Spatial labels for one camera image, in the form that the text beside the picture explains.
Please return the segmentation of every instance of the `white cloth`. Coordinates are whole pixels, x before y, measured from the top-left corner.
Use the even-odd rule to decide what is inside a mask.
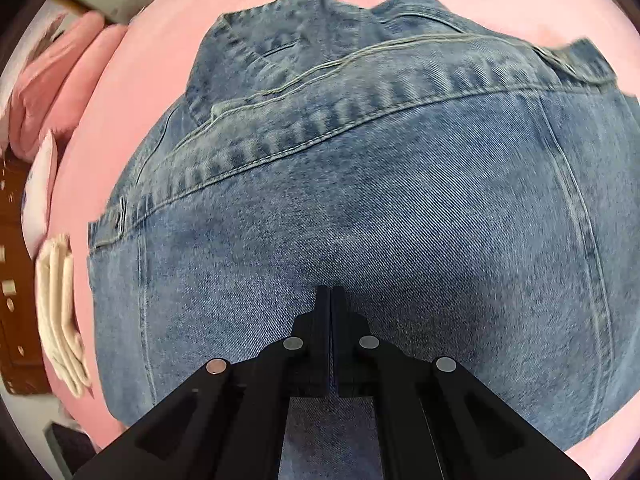
[[[36,259],[38,332],[45,355],[74,397],[91,386],[82,338],[74,323],[74,261],[68,235],[46,240]]]

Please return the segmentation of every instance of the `wooden cabinet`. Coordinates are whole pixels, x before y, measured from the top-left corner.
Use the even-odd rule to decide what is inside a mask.
[[[34,296],[34,262],[22,238],[20,204],[29,165],[0,159],[0,375],[12,394],[50,392]]]

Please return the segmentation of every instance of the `folded denim jacket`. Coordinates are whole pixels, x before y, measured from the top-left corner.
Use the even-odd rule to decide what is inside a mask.
[[[134,423],[343,285],[373,333],[572,446],[640,389],[638,117],[588,40],[437,0],[224,14],[89,225],[111,413]],[[374,427],[366,399],[295,399],[280,477],[380,478]]]

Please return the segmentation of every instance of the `black object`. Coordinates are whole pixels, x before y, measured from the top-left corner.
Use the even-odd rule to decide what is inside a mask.
[[[74,478],[274,480],[289,398],[328,393],[331,355],[338,394],[374,399],[385,480],[589,480],[459,363],[407,357],[325,286],[291,337],[211,360]]]
[[[52,422],[44,430],[44,436],[65,479],[71,479],[95,456],[91,440],[82,431]]]

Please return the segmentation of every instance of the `pink tablecloth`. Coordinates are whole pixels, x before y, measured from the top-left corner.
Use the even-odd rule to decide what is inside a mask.
[[[109,414],[98,380],[93,303],[85,264],[87,222],[101,214],[132,152],[165,108],[184,91],[198,44],[216,17],[221,12],[268,1],[156,0],[132,22],[66,149],[53,191],[49,235],[70,234],[76,262],[76,313],[94,378],[92,394],[74,399],[53,373],[49,377],[53,391],[100,446],[118,436],[122,426]],[[383,0],[345,1],[369,7]],[[587,36],[618,73],[622,89],[634,94],[640,89],[640,38],[610,0],[441,1],[486,27],[545,46]],[[631,409],[640,413],[640,405]],[[618,438],[618,454],[624,456],[629,443],[638,436],[638,430],[632,427],[627,433],[623,431]],[[587,444],[593,446],[593,440]],[[612,464],[617,458],[605,453],[604,464],[589,463],[591,448],[579,446],[574,457],[591,468],[592,478],[607,478],[598,475],[603,475],[607,467],[615,467]]]

